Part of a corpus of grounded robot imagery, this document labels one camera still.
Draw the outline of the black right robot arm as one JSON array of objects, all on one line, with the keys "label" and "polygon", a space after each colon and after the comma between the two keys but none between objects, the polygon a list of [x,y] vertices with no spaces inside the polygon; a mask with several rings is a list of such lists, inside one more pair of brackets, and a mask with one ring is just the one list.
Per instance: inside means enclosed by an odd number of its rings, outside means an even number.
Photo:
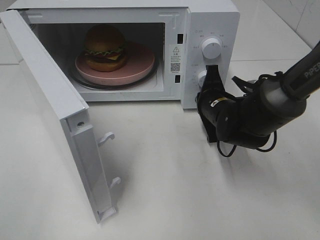
[{"label": "black right robot arm", "polygon": [[235,97],[225,90],[217,65],[206,66],[195,100],[207,141],[263,152],[270,136],[275,144],[277,130],[301,116],[307,98],[320,88],[320,46],[286,72],[262,74],[254,83],[237,76],[232,80],[243,96]]}]

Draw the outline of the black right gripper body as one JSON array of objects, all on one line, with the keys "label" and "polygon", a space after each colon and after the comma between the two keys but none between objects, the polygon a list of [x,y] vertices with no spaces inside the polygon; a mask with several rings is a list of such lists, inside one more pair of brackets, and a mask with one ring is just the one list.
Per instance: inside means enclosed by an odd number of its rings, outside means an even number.
[{"label": "black right gripper body", "polygon": [[214,88],[202,89],[196,96],[196,106],[207,133],[207,141],[227,141],[235,127],[236,97]]}]

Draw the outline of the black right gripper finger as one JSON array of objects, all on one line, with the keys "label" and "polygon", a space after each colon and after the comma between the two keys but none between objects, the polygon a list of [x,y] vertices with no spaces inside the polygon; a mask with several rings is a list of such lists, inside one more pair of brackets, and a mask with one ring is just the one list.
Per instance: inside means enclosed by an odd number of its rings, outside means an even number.
[{"label": "black right gripper finger", "polygon": [[206,75],[200,89],[200,93],[225,93],[225,88],[219,73],[218,65],[206,65]]}]

